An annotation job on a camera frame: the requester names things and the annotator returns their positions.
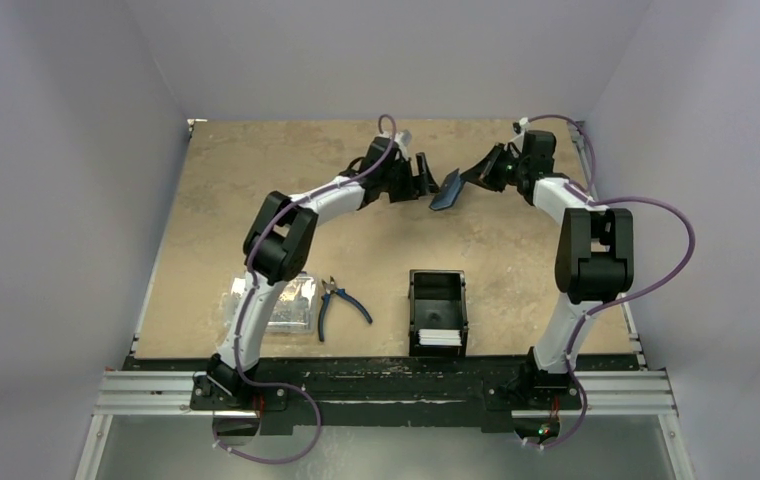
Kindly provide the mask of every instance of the floor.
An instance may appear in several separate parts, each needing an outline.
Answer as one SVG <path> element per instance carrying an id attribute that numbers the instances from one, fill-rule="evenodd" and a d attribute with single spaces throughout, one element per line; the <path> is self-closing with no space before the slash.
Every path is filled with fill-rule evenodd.
<path id="1" fill-rule="evenodd" d="M 437 181 L 466 169 L 510 120 L 399 120 L 424 151 Z M 557 136 L 555 171 L 583 178 L 565 124 L 534 128 Z M 225 299 L 244 272 L 242 242 L 272 190 L 300 193 L 331 180 L 365 154 L 375 121 L 200 122 L 186 158 L 144 311 L 138 358 L 208 357 L 226 334 Z M 457 205 L 433 212 L 429 199 L 384 198 L 316 232 L 306 269 L 334 276 L 374 317 L 369 326 L 345 303 L 330 307 L 326 342 L 267 334 L 264 356 L 395 356 L 408 351 L 410 269 L 463 270 L 470 322 L 468 354 L 521 354 L 533 345 L 557 298 L 559 228 L 514 190 L 468 186 Z M 631 352 L 622 312 L 601 314 L 581 352 Z"/>

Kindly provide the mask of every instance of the gray wall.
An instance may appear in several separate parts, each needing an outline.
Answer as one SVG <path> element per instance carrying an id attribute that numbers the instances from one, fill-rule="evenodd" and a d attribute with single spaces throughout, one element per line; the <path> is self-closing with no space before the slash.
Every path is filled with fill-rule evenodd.
<path id="1" fill-rule="evenodd" d="M 73 476 L 185 128 L 123 0 L 0 1 L 0 478 Z"/>
<path id="2" fill-rule="evenodd" d="M 650 0 L 129 0 L 192 118 L 589 113 Z"/>
<path id="3" fill-rule="evenodd" d="M 695 223 L 692 264 L 633 306 L 699 478 L 760 478 L 760 2 L 655 1 L 589 127 L 603 196 L 668 199 Z M 641 286 L 685 234 L 636 212 Z"/>

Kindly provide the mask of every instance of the cable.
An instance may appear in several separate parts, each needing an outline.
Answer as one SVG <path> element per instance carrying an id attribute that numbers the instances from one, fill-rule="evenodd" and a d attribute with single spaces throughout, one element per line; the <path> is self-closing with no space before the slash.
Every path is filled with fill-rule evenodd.
<path id="1" fill-rule="evenodd" d="M 688 245 L 686 247 L 686 253 L 683 255 L 683 258 L 680 260 L 680 262 L 670 271 L 665 277 L 661 278 L 657 282 L 654 282 L 653 284 L 628 295 L 625 295 L 621 298 L 617 298 L 613 300 L 612 302 L 604 303 L 601 305 L 598 305 L 597 307 L 592 307 L 583 314 L 582 317 L 580 317 L 580 320 L 577 322 L 577 325 L 574 327 L 574 330 L 571 332 L 571 337 L 569 337 L 568 341 L 568 348 L 566 348 L 566 370 L 568 371 L 569 377 L 571 377 L 572 382 L 574 382 L 575 385 L 577 385 L 577 390 L 580 393 L 580 398 L 583 402 L 583 405 L 580 410 L 580 416 L 577 418 L 577 421 L 574 422 L 574 425 L 571 426 L 568 432 L 566 432 L 563 435 L 560 435 L 557 437 L 556 440 L 554 440 L 552 443 L 549 443 L 548 445 L 542 445 L 540 448 L 552 448 L 556 447 L 557 445 L 560 445 L 561 443 L 566 442 L 572 435 L 577 432 L 577 430 L 580 428 L 580 425 L 583 423 L 583 420 L 586 418 L 586 412 L 589 409 L 589 401 L 588 397 L 586 395 L 586 390 L 583 388 L 583 385 L 581 385 L 580 381 L 577 379 L 577 375 L 574 372 L 574 368 L 571 366 L 571 354 L 574 351 L 574 343 L 577 341 L 577 336 L 580 335 L 580 330 L 583 328 L 583 325 L 586 323 L 586 320 L 593 315 L 598 314 L 602 310 L 606 310 L 610 307 L 615 307 L 616 305 L 621 305 L 623 303 L 629 302 L 631 300 L 636 300 L 639 297 L 645 296 L 654 290 L 662 287 L 663 285 L 669 283 L 671 279 L 673 279 L 675 276 L 677 276 L 678 273 L 680 273 L 681 270 L 686 266 L 687 263 L 689 263 L 689 260 L 692 258 L 692 254 L 695 253 L 695 229 L 692 227 L 692 223 L 689 221 L 688 218 L 686 218 L 686 215 L 675 208 L 673 205 L 670 205 L 666 202 L 655 200 L 653 198 L 647 198 L 647 197 L 637 197 L 637 196 L 626 196 L 626 197 L 615 197 L 610 198 L 607 200 L 592 200 L 589 201 L 589 197 L 581 194 L 580 192 L 577 192 L 573 190 L 571 185 L 567 185 L 566 189 L 572 192 L 576 197 L 579 199 L 586 201 L 590 206 L 599 206 L 599 205 L 612 205 L 617 203 L 644 203 L 646 205 L 653 205 L 656 207 L 660 207 L 664 210 L 668 210 L 672 214 L 674 214 L 682 223 L 683 226 L 686 227 L 686 234 L 688 237 Z"/>
<path id="2" fill-rule="evenodd" d="M 325 187 L 322 187 L 318 189 L 317 191 L 313 192 L 313 196 L 318 196 L 330 191 L 333 191 L 337 188 L 340 188 L 344 185 L 358 182 L 365 178 L 366 176 L 370 175 L 374 170 L 377 170 L 378 167 L 380 167 L 380 164 L 382 164 L 386 157 L 389 156 L 389 152 L 392 151 L 392 146 L 395 144 L 395 134 L 397 134 L 398 127 L 395 123 L 395 119 L 392 118 L 391 115 L 383 114 L 380 115 L 380 118 L 377 119 L 377 129 L 380 131 L 380 133 L 383 133 L 383 119 L 387 118 L 389 122 L 392 124 L 392 134 L 391 134 L 391 140 L 386 145 L 386 149 L 383 150 L 383 154 L 380 155 L 380 159 L 377 160 L 377 162 L 374 163 L 371 167 L 369 167 L 367 170 L 362 172 L 359 175 L 356 175 L 355 177 L 352 177 L 348 179 L 345 182 L 342 182 L 341 184 L 329 184 Z M 227 445 L 224 443 L 220 438 L 218 438 L 217 432 L 213 429 L 213 437 L 215 438 L 215 445 L 220 447 L 222 450 L 226 451 L 227 453 L 231 453 L 233 455 L 242 457 L 244 459 L 250 460 L 252 462 L 262 463 L 265 465 L 282 465 L 285 463 L 291 463 L 295 460 L 298 460 L 300 458 L 303 458 L 307 453 L 312 450 L 313 447 L 315 447 L 315 444 L 318 443 L 318 439 L 321 437 L 321 410 L 318 409 L 318 403 L 315 402 L 315 400 L 309 395 L 309 393 L 303 391 L 302 389 L 298 388 L 295 385 L 284 383 L 284 382 L 257 382 L 254 380 L 251 380 L 250 378 L 245 375 L 244 369 L 242 368 L 241 361 L 239 359 L 239 343 L 240 339 L 239 336 L 241 335 L 242 331 L 242 323 L 244 322 L 245 313 L 247 312 L 247 307 L 250 305 L 251 300 L 253 299 L 254 292 L 259 288 L 259 277 L 256 274 L 256 271 L 253 268 L 253 261 L 256 258 L 256 254 L 259 252 L 259 248 L 262 245 L 262 241 L 268 237 L 268 235 L 271 233 L 271 231 L 274 229 L 274 226 L 277 225 L 277 222 L 280 221 L 281 218 L 283 218 L 290 210 L 297 207 L 298 205 L 302 203 L 306 203 L 309 201 L 310 197 L 309 195 L 305 195 L 297 200 L 292 201 L 288 205 L 286 205 L 280 212 L 277 213 L 277 215 L 274 216 L 274 218 L 271 219 L 271 222 L 268 223 L 268 225 L 265 226 L 265 228 L 262 230 L 262 234 L 260 234 L 259 239 L 254 243 L 253 248 L 251 248 L 250 253 L 247 256 L 247 271 L 250 273 L 251 277 L 253 278 L 253 285 L 251 285 L 251 288 L 248 289 L 247 298 L 244 302 L 242 302 L 242 308 L 239 310 L 239 317 L 238 321 L 236 322 L 236 338 L 233 343 L 233 354 L 236 362 L 236 372 L 238 372 L 239 377 L 242 379 L 243 382 L 246 384 L 257 387 L 257 388 L 285 388 L 288 390 L 292 390 L 300 395 L 302 395 L 312 406 L 312 410 L 315 412 L 315 434 L 312 436 L 312 440 L 309 441 L 309 444 L 307 444 L 306 447 L 303 448 L 300 452 L 283 458 L 262 458 L 257 457 L 255 455 L 251 455 L 249 453 L 240 452 L 233 447 Z"/>
<path id="3" fill-rule="evenodd" d="M 583 127 L 581 127 L 578 122 L 576 122 L 575 120 L 573 120 L 570 117 L 566 117 L 565 115 L 559 115 L 559 114 L 556 114 L 556 113 L 549 113 L 549 114 L 546 114 L 546 115 L 539 115 L 539 116 L 536 116 L 536 117 L 528 118 L 527 121 L 528 122 L 535 122 L 536 120 L 542 120 L 542 119 L 545 119 L 545 118 L 558 118 L 560 120 L 563 120 L 566 123 L 571 124 L 571 126 L 574 127 L 575 129 L 577 129 L 577 132 L 580 134 L 581 137 L 583 137 L 583 146 L 585 148 L 589 149 L 589 185 L 588 185 L 587 189 L 591 190 L 592 189 L 592 185 L 595 184 L 595 170 L 596 170 L 597 162 L 595 160 L 595 149 L 592 148 L 592 142 L 589 141 L 589 136 L 586 135 L 586 132 L 583 130 Z M 577 184 L 573 180 L 571 180 L 571 182 L 574 184 L 575 187 L 580 188 L 581 190 L 583 190 L 582 186 L 580 186 L 579 184 Z"/>

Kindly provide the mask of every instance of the pliers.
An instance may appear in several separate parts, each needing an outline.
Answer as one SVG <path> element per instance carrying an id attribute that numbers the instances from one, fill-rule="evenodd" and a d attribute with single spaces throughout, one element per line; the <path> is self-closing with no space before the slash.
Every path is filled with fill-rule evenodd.
<path id="1" fill-rule="evenodd" d="M 348 295 L 347 292 L 345 292 L 344 288 L 338 288 L 336 286 L 336 280 L 333 279 L 333 277 L 330 277 L 330 281 L 327 282 L 325 280 L 321 280 L 321 285 L 324 287 L 324 296 L 321 298 L 321 313 L 318 314 L 318 340 L 323 342 L 324 341 L 324 317 L 327 316 L 327 307 L 330 306 L 330 300 L 333 295 L 338 295 L 342 299 L 346 300 L 348 303 L 356 307 L 357 310 L 359 310 L 359 313 L 362 314 L 363 317 L 365 317 L 365 320 L 368 322 L 369 325 L 373 323 L 371 320 L 371 315 L 368 313 L 368 310 L 365 309 L 365 307 L 362 306 L 361 303 L 352 296 Z"/>

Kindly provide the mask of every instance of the blue pliers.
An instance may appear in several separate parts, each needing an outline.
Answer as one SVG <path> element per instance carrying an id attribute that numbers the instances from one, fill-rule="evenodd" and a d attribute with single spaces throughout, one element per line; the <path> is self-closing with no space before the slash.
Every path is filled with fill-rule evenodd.
<path id="1" fill-rule="evenodd" d="M 362 314 L 363 317 L 365 317 L 365 320 L 368 322 L 369 325 L 373 323 L 371 320 L 371 315 L 368 313 L 368 310 L 365 309 L 365 307 L 362 306 L 361 303 L 352 296 L 348 295 L 347 292 L 345 292 L 344 288 L 338 288 L 336 286 L 336 280 L 333 279 L 333 277 L 330 277 L 330 281 L 327 282 L 325 280 L 321 280 L 321 286 L 324 287 L 324 296 L 321 297 L 321 313 L 318 314 L 318 340 L 323 342 L 324 341 L 324 317 L 327 316 L 327 308 L 330 306 L 330 300 L 333 297 L 333 295 L 338 295 L 342 299 L 346 300 L 348 303 L 356 307 L 357 310 L 359 310 L 359 313 Z"/>

